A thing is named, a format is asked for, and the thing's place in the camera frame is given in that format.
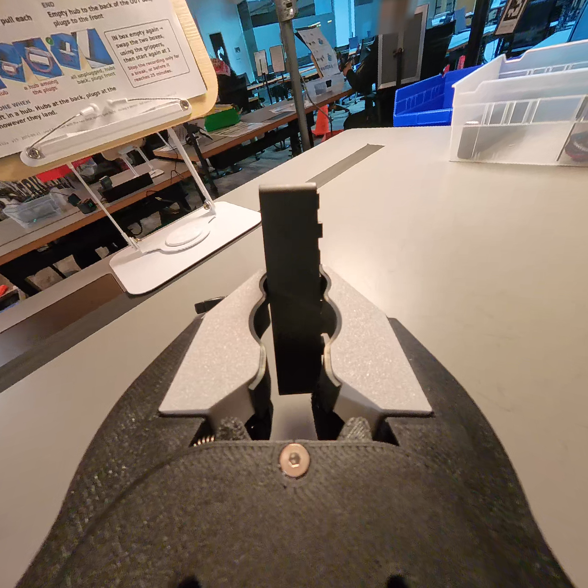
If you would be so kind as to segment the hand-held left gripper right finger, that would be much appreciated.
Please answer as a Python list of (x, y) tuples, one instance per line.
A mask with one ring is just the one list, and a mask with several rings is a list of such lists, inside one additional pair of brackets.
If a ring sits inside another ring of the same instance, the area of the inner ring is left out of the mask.
[(322, 371), (315, 392), (319, 435), (363, 419), (377, 439), (389, 417), (432, 417), (389, 318), (333, 269), (321, 267), (325, 292)]

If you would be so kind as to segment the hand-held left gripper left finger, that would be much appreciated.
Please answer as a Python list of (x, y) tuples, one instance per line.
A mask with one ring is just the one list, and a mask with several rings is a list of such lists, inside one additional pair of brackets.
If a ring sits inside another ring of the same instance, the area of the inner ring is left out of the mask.
[(199, 416), (217, 429), (271, 417), (266, 273), (259, 270), (205, 313), (164, 396), (164, 416)]

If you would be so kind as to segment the clear plastic bin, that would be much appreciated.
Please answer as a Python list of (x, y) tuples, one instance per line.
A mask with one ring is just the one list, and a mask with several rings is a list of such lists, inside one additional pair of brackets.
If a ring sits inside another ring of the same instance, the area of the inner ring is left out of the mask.
[(587, 40), (500, 55), (454, 86), (450, 160), (468, 121), (469, 162), (587, 166)]

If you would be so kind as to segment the white document stand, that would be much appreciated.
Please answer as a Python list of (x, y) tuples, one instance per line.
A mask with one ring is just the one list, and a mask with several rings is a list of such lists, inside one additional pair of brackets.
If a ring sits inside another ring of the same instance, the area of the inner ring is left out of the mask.
[[(141, 295), (156, 289), (261, 224), (259, 212), (212, 200), (173, 130), (180, 122), (209, 114), (212, 107), (197, 107), (195, 99), (180, 98), (119, 98), (108, 99), (102, 105), (85, 99), (82, 103), (83, 107), (74, 109), (64, 122), (24, 148), (20, 160), (35, 171), (67, 164), (128, 243), (110, 261), (114, 275), (128, 293)], [(101, 197), (75, 170), (74, 163), (87, 153), (129, 146), (141, 136), (160, 129), (168, 131), (204, 202), (201, 211), (191, 212), (138, 240), (125, 233)]]

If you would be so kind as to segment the black box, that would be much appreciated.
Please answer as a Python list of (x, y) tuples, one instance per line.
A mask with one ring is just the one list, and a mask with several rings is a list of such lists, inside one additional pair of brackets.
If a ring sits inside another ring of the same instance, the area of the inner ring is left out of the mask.
[(102, 199), (105, 202), (113, 203), (128, 195), (139, 192), (153, 185), (153, 179), (149, 173), (144, 173), (126, 180), (118, 185), (114, 185), (110, 177), (105, 176), (100, 179), (99, 190)]

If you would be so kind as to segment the work table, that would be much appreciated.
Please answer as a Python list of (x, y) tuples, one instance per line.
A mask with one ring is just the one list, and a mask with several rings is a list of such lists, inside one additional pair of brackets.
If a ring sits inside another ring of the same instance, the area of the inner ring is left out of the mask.
[[(170, 160), (160, 160), (158, 163), (164, 173), (155, 178), (153, 185), (113, 203), (106, 203), (105, 207), (111, 215), (185, 178), (190, 178), (190, 172), (184, 163), (174, 164)], [(12, 261), (103, 217), (105, 214), (101, 209), (86, 215), (72, 208), (63, 216), (43, 221), (32, 229), (24, 229), (12, 219), (4, 220), (1, 222), (1, 263)]]
[[(314, 113), (324, 105), (330, 105), (337, 100), (346, 98), (352, 94), (349, 84), (345, 83), (340, 91), (329, 91), (314, 98), (314, 102), (305, 100), (305, 113)], [(247, 155), (255, 154), (284, 139), (296, 134), (298, 138), (298, 115), (296, 114), (293, 100), (279, 102), (275, 105), (263, 107), (242, 117), (237, 124), (225, 129), (224, 135), (220, 131), (211, 134), (212, 140), (204, 138), (204, 145), (199, 146), (202, 156), (209, 159), (211, 156), (227, 151), (228, 149), (245, 148)], [(178, 160), (180, 155), (172, 147), (154, 150), (156, 157), (164, 160)]]

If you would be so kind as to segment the clear plastic tub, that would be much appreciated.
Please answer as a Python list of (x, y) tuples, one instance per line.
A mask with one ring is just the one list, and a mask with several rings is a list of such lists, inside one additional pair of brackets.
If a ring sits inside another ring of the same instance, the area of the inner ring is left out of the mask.
[(24, 229), (32, 229), (39, 224), (57, 219), (63, 215), (63, 209), (60, 206), (59, 199), (55, 196), (52, 193), (48, 193), (33, 199), (28, 199), (25, 202), (2, 198), (1, 201), (4, 202), (4, 215)]

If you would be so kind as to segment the green plastic bin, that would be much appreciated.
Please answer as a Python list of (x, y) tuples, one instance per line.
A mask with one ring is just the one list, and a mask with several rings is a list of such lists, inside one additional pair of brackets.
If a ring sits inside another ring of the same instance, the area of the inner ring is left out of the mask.
[(224, 109), (215, 109), (208, 114), (204, 119), (204, 126), (207, 132), (212, 133), (216, 130), (236, 125), (239, 122), (239, 110), (231, 106)]

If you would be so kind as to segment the red plastic bin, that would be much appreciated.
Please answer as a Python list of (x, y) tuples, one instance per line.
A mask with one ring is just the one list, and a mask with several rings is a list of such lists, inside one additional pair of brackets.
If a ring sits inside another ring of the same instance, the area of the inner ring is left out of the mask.
[(56, 168), (52, 168), (45, 172), (41, 172), (36, 174), (36, 177), (43, 183), (48, 183), (54, 180), (60, 180), (66, 177), (68, 174), (72, 172), (72, 169), (78, 168), (88, 162), (93, 163), (92, 157), (86, 157), (79, 160), (72, 162), (71, 164), (65, 164), (58, 166)]

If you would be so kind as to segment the blue plastic bin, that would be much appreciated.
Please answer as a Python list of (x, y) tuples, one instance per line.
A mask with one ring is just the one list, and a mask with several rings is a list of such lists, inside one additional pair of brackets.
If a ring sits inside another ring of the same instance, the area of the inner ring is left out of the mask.
[(452, 70), (442, 77), (442, 109), (452, 109), (454, 99), (454, 86), (471, 73), (478, 70), (481, 66), (476, 65), (470, 68)]
[(450, 126), (454, 88), (441, 76), (405, 86), (394, 99), (394, 127)]

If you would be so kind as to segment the grey metal pole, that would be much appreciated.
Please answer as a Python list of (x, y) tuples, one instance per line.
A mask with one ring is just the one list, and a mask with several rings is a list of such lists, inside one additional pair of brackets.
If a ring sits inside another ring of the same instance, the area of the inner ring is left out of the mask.
[(281, 27), (282, 44), (286, 52), (286, 65), (290, 74), (290, 85), (296, 114), (300, 140), (303, 151), (312, 148), (306, 119), (305, 99), (303, 97), (302, 83), (298, 66), (298, 58), (295, 47), (295, 34), (293, 32), (293, 20), (297, 13), (296, 1), (275, 1), (276, 15)]

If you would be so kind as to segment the grey monitor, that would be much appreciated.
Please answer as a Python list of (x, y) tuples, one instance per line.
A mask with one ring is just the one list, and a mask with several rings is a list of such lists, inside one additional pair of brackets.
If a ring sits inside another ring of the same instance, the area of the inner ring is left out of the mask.
[(428, 13), (428, 2), (382, 1), (378, 23), (378, 91), (420, 79)]

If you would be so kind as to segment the black pole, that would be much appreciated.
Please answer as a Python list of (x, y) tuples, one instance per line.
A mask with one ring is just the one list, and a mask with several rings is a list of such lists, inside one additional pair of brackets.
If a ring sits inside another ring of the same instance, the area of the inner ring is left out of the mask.
[(481, 41), (483, 39), (484, 27), (492, 1), (476, 1), (474, 14), (470, 27), (470, 36), (467, 42), (467, 51), (465, 56), (465, 68), (470, 68), (478, 64), (481, 55)]

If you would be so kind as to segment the small fiducial marker sign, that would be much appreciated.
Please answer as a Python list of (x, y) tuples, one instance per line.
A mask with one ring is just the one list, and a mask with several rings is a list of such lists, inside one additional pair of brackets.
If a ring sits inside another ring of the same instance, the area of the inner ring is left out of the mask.
[(523, 16), (529, 1), (507, 1), (494, 36), (501, 37), (514, 33), (519, 20)]

